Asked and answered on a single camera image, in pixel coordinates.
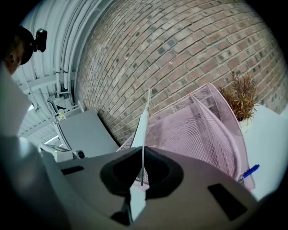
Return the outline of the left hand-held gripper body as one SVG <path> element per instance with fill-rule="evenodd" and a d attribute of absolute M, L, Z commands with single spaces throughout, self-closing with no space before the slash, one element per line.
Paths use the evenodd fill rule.
<path fill-rule="evenodd" d="M 71 150 L 35 146 L 18 137 L 29 100 L 0 67 L 0 227 L 3 230 L 83 230 L 85 208 L 64 181 Z"/>

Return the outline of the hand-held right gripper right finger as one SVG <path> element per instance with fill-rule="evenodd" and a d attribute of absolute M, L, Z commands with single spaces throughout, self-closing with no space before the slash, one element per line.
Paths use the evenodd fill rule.
<path fill-rule="evenodd" d="M 168 196 L 146 200 L 135 220 L 136 230 L 232 230 L 255 211 L 254 196 L 216 167 L 165 150 L 147 151 L 173 160 L 183 176 Z"/>

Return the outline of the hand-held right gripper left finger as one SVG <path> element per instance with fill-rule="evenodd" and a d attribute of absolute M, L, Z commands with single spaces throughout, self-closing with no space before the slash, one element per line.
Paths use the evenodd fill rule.
<path fill-rule="evenodd" d="M 143 214 L 133 220 L 130 208 L 131 184 L 123 185 L 114 176 L 113 166 L 140 147 L 93 158 L 57 163 L 42 152 L 51 196 L 46 217 L 53 229 L 60 230 L 141 230 Z"/>

